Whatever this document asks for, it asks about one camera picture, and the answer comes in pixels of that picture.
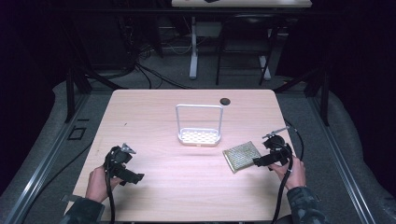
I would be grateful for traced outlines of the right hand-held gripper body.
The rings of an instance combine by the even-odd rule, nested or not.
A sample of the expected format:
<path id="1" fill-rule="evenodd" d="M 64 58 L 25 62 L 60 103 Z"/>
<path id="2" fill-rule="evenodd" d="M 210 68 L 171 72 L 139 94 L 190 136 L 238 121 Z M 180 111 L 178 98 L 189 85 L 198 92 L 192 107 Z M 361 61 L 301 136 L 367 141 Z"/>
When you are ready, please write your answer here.
<path id="1" fill-rule="evenodd" d="M 287 144 L 284 138 L 278 133 L 286 131 L 288 127 L 272 131 L 263 137 L 264 142 L 263 145 L 270 150 L 268 155 L 271 155 L 275 163 L 280 162 L 282 165 L 285 165 L 289 162 L 291 147 Z"/>

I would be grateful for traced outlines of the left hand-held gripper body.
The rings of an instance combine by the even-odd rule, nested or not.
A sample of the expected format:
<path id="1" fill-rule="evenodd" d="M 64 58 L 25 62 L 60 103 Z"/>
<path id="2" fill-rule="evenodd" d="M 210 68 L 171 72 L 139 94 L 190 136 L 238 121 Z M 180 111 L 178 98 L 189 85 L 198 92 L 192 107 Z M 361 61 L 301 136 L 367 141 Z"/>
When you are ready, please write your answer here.
<path id="1" fill-rule="evenodd" d="M 111 148 L 105 158 L 105 170 L 111 177 L 134 178 L 135 173 L 125 166 L 132 159 L 133 154 L 135 154 L 135 151 L 126 144 Z"/>

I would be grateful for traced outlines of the yellow-green scouring sponge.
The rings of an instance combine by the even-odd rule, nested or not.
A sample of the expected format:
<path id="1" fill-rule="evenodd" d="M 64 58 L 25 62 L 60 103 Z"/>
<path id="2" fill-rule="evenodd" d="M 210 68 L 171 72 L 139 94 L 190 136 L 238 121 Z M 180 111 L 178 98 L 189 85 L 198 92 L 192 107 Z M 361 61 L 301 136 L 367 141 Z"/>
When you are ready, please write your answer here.
<path id="1" fill-rule="evenodd" d="M 234 174 L 253 165 L 253 160 L 261 156 L 251 141 L 223 150 L 222 154 Z"/>

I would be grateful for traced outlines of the person's right hand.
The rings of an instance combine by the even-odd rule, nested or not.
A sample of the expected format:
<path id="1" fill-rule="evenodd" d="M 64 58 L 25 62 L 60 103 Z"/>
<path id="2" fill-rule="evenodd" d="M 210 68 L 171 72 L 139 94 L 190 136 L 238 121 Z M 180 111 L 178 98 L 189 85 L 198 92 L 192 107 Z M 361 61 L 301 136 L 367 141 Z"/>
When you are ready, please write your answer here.
<path id="1" fill-rule="evenodd" d="M 292 157 L 292 162 L 293 165 L 291 168 L 287 164 L 284 166 L 275 163 L 270 165 L 270 168 L 277 174 L 280 180 L 283 180 L 286 175 L 289 175 L 285 184 L 287 190 L 306 186 L 304 163 L 295 156 Z"/>

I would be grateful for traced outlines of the person's left hand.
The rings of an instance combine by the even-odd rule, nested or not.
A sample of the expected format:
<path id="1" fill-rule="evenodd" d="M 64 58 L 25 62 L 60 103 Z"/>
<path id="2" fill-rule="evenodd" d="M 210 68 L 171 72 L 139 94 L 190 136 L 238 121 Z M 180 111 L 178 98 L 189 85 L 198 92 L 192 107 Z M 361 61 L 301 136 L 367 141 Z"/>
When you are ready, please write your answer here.
<path id="1" fill-rule="evenodd" d="M 97 203 L 102 203 L 107 197 L 106 171 L 103 166 L 90 172 L 85 197 Z"/>

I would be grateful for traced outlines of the black tape square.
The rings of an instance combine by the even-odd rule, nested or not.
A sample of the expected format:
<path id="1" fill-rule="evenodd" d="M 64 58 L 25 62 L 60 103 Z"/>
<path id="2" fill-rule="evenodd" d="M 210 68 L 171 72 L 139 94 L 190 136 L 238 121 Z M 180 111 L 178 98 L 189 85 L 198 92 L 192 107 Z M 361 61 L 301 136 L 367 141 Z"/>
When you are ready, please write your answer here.
<path id="1" fill-rule="evenodd" d="M 81 140 L 86 132 L 85 127 L 77 127 L 74 126 L 68 135 L 67 139 L 68 140 Z"/>

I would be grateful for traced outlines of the black metal stand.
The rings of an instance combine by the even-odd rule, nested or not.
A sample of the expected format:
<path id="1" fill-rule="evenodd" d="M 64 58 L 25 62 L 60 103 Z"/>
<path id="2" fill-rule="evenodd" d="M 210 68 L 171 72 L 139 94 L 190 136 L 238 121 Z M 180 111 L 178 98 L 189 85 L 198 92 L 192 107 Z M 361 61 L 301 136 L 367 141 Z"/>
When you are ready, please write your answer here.
<path id="1" fill-rule="evenodd" d="M 72 66 L 66 73 L 66 102 L 67 102 L 67 113 L 65 123 L 68 123 L 76 113 L 75 104 L 75 88 L 82 94 L 90 94 L 92 92 L 92 85 L 89 83 L 88 78 L 91 77 L 111 90 L 124 90 L 124 87 L 113 83 L 112 81 L 100 76 L 92 69 L 83 66 Z"/>
<path id="2" fill-rule="evenodd" d="M 274 89 L 275 93 L 284 92 L 291 87 L 294 87 L 300 82 L 308 81 L 305 86 L 304 95 L 306 97 L 314 97 L 318 91 L 320 93 L 320 104 L 319 104 L 319 116 L 322 122 L 329 126 L 328 121 L 328 108 L 329 108 L 329 96 L 330 96 L 330 75 L 325 68 L 315 68 L 302 76 L 288 81 L 286 84 Z"/>

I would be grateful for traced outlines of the black chair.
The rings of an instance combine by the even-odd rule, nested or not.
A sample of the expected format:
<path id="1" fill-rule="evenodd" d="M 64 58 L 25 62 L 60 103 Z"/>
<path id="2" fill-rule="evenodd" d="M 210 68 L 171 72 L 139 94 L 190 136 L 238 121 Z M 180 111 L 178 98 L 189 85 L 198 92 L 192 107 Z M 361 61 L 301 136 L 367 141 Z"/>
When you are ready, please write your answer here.
<path id="1" fill-rule="evenodd" d="M 259 69 L 261 85 L 283 23 L 277 16 L 263 14 L 237 14 L 226 19 L 219 32 L 216 84 L 222 70 Z"/>

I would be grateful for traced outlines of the white background desk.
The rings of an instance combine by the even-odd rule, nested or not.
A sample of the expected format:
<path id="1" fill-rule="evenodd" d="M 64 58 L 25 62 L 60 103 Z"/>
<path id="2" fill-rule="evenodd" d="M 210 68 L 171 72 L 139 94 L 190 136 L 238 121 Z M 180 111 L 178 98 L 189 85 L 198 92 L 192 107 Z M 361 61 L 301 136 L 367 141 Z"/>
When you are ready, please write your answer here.
<path id="1" fill-rule="evenodd" d="M 199 9 L 214 12 L 216 9 L 235 9 L 246 12 L 249 9 L 279 9 L 279 8 L 310 8 L 311 0 L 171 0 L 172 7 L 176 9 Z M 198 21 L 196 16 L 191 16 L 191 65 L 190 79 L 196 79 L 198 74 L 198 37 L 217 37 L 220 32 L 218 21 Z"/>

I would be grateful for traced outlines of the metal floor rail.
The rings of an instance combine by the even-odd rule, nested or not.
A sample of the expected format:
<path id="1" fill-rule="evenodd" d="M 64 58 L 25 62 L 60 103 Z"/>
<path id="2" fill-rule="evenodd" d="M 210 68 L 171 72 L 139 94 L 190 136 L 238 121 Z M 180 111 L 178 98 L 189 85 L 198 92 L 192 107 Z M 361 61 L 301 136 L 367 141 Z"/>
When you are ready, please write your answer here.
<path id="1" fill-rule="evenodd" d="M 92 95 L 78 97 L 77 112 L 64 122 L 63 102 L 58 101 L 31 152 L 0 197 L 0 224 L 58 224 L 72 193 L 89 145 L 94 116 L 89 108 Z M 81 140 L 68 140 L 72 128 L 85 127 Z"/>
<path id="2" fill-rule="evenodd" d="M 340 175 L 346 192 L 350 201 L 356 210 L 356 213 L 361 221 L 361 224 L 377 224 L 375 218 L 368 207 L 366 200 L 364 199 L 361 189 L 358 186 L 353 174 L 351 173 L 347 161 L 339 147 L 332 130 L 329 126 L 326 126 L 321 118 L 319 112 L 319 103 L 316 98 L 308 97 L 307 102 L 309 103 L 311 110 L 313 111 L 314 117 L 321 131 L 324 133 L 328 144 L 330 145 L 330 154 L 335 164 L 336 170 Z"/>

